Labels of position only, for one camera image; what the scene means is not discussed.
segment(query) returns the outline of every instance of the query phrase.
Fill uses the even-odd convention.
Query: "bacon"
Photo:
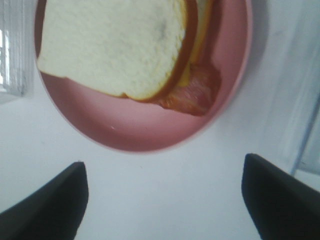
[[[189,84],[176,86],[155,103],[165,109],[203,116],[215,102],[220,85],[220,74],[212,66],[191,64]]]

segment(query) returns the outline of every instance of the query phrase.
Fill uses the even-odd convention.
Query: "white surface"
[[[320,175],[320,96],[312,128],[301,155],[299,168]]]
[[[244,156],[292,170],[319,93],[317,0],[253,1],[251,59],[206,131],[157,153],[95,144],[60,116],[35,74],[32,96],[0,105],[0,212],[74,161],[89,203],[76,240],[257,240],[241,194]]]
[[[299,169],[295,172],[294,177],[320,192],[320,175]]]

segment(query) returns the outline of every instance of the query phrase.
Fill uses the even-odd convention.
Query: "clear plastic container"
[[[32,1],[0,0],[0,104],[24,96],[33,78]]]

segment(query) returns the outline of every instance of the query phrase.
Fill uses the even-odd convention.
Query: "white bread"
[[[108,95],[152,98],[179,57],[185,1],[47,0],[37,66]]]

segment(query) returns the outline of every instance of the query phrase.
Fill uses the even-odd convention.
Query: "pink plate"
[[[45,1],[35,18],[35,46],[40,49]],[[55,106],[80,132],[118,150],[153,151],[170,147],[194,135],[227,106],[243,76],[252,38],[251,0],[216,0],[208,43],[208,61],[220,71],[221,89],[209,113],[202,117],[160,106],[120,99],[67,79],[42,75]]]

